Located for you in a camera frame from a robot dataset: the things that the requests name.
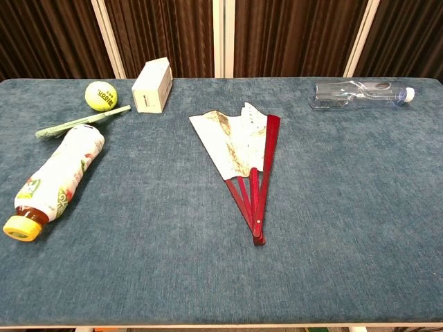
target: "plastic bottle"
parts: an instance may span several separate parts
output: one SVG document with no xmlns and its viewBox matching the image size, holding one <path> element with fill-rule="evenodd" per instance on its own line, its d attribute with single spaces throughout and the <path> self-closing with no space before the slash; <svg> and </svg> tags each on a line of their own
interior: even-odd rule
<svg viewBox="0 0 443 332">
<path fill-rule="evenodd" d="M 81 124 L 68 131 L 62 144 L 16 195 L 16 215 L 9 218 L 3 231 L 16 240 L 34 240 L 47 223 L 63 213 L 104 143 L 94 127 Z"/>
<path fill-rule="evenodd" d="M 379 105 L 401 106 L 414 99 L 415 91 L 399 82 L 317 82 L 316 95 L 310 100 L 313 109 Z"/>
</svg>

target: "yellow bottle cap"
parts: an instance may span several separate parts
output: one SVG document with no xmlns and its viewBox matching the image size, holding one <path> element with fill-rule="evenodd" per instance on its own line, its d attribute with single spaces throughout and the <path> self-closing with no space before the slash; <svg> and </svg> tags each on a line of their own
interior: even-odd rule
<svg viewBox="0 0 443 332">
<path fill-rule="evenodd" d="M 3 231 L 19 241 L 32 241 L 42 231 L 42 226 L 25 216 L 12 216 L 6 221 Z"/>
</svg>

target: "brown curtain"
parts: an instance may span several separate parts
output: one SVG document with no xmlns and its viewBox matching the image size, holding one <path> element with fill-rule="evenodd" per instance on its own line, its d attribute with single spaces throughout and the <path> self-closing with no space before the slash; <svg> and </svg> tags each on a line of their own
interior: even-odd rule
<svg viewBox="0 0 443 332">
<path fill-rule="evenodd" d="M 443 82 L 443 1 L 382 0 L 354 76 Z"/>
<path fill-rule="evenodd" d="M 234 76 L 343 76 L 367 0 L 237 0 Z"/>
<path fill-rule="evenodd" d="M 168 57 L 175 77 L 214 77 L 211 0 L 106 0 L 127 77 Z"/>
<path fill-rule="evenodd" d="M 2 0 L 0 80 L 115 77 L 90 0 Z"/>
</svg>

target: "bottle cap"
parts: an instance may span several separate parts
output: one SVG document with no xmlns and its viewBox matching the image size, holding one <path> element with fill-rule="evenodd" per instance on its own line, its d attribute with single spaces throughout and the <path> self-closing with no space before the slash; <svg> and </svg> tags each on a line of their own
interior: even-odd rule
<svg viewBox="0 0 443 332">
<path fill-rule="evenodd" d="M 42 226 L 25 216 L 12 216 L 6 221 L 3 231 L 13 239 L 29 242 L 42 231 Z"/>
<path fill-rule="evenodd" d="M 404 98 L 404 102 L 410 102 L 414 99 L 415 90 L 414 88 L 406 88 L 406 98 Z"/>
</svg>

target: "white bottle cap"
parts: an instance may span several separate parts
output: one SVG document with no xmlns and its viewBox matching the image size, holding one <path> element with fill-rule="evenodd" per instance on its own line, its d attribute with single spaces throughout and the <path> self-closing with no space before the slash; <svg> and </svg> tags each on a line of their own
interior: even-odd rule
<svg viewBox="0 0 443 332">
<path fill-rule="evenodd" d="M 404 102 L 410 102 L 414 99 L 415 90 L 414 88 L 406 88 L 406 98 L 404 98 Z"/>
</svg>

